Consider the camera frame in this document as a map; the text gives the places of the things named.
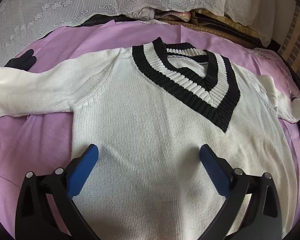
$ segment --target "pink fabric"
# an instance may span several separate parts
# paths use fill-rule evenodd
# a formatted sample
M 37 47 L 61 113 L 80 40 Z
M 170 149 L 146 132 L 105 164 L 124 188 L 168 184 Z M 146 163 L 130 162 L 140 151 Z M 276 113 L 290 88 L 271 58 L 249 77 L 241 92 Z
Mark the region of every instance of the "pink fabric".
M 116 24 L 111 21 L 94 27 L 60 27 L 45 39 L 34 41 L 25 50 L 34 50 L 37 63 L 30 72 L 39 73 L 87 52 L 142 45 L 159 36 L 165 43 L 190 42 L 199 49 L 222 54 L 255 74 L 271 75 L 277 89 L 289 95 L 280 61 L 260 57 L 226 39 L 180 25 Z M 0 118 L 0 222 L 13 236 L 15 210 L 24 175 L 28 171 L 34 171 L 36 175 L 49 174 L 69 163 L 72 118 L 71 113 Z M 283 120 L 281 124 L 298 177 L 297 220 L 300 217 L 300 135 L 296 124 Z

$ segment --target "black and white striped collar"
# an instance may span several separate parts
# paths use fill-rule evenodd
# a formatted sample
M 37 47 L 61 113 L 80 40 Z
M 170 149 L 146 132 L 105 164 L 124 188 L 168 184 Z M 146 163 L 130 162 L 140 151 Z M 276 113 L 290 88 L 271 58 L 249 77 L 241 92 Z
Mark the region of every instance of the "black and white striped collar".
M 148 79 L 226 132 L 240 98 L 228 58 L 199 50 L 189 43 L 165 44 L 161 38 L 132 47 L 132 55 Z M 175 68 L 168 60 L 173 56 L 208 62 L 206 77 L 200 77 L 187 67 Z

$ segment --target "blue gripper pad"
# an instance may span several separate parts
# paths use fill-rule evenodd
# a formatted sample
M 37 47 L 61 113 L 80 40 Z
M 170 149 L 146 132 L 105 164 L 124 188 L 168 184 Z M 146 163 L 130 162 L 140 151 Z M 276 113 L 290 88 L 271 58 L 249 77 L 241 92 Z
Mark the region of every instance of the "blue gripper pad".
M 205 145 L 201 146 L 200 160 L 219 195 L 225 196 L 226 199 L 228 199 L 230 196 L 230 178 L 221 168 L 218 163 L 218 157 L 210 147 L 206 147 Z
M 94 144 L 91 144 L 88 148 L 87 153 L 79 162 L 68 179 L 67 195 L 70 199 L 72 199 L 74 196 L 79 195 L 93 167 L 96 165 L 98 158 L 98 147 Z

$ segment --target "sweater sleeve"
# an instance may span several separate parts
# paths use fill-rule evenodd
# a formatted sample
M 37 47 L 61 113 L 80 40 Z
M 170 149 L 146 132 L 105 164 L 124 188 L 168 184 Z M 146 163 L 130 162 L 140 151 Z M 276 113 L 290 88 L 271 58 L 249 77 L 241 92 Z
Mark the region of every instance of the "sweater sleeve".
M 0 67 L 0 117 L 71 111 L 98 88 L 119 52 L 87 53 L 43 73 Z
M 277 90 L 274 80 L 268 75 L 255 75 L 249 70 L 236 65 L 242 78 L 249 80 L 260 97 L 277 113 L 278 117 L 295 123 L 300 120 L 300 99 L 291 101 L 284 93 Z

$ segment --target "black glove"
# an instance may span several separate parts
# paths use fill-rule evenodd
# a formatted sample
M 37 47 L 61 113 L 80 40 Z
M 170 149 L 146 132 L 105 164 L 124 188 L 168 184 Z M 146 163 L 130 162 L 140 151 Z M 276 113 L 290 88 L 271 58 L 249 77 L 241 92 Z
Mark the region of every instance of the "black glove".
M 20 57 L 10 59 L 5 65 L 5 67 L 17 68 L 28 71 L 37 61 L 37 58 L 33 56 L 33 53 L 33 49 L 29 49 Z

